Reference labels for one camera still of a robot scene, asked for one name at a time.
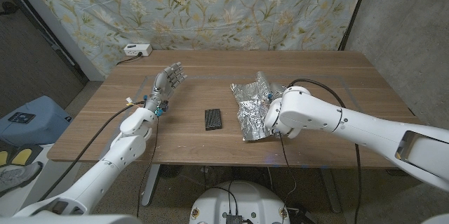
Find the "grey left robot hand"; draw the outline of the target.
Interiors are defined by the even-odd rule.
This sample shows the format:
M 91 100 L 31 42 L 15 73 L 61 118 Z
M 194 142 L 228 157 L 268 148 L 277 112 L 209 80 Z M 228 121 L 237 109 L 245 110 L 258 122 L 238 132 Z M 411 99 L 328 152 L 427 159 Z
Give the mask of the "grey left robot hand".
M 152 92 L 145 101 L 144 108 L 160 116 L 168 109 L 168 100 L 174 90 L 187 78 L 181 62 L 173 63 L 157 74 Z

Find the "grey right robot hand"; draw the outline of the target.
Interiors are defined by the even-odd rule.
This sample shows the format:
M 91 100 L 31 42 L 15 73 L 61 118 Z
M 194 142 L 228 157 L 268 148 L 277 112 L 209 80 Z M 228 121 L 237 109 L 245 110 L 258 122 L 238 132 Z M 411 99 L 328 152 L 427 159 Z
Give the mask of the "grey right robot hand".
M 272 82 L 269 85 L 269 89 L 270 89 L 269 98 L 271 100 L 276 100 L 277 98 L 281 98 L 283 96 L 283 93 L 285 92 L 287 87 L 279 83 Z

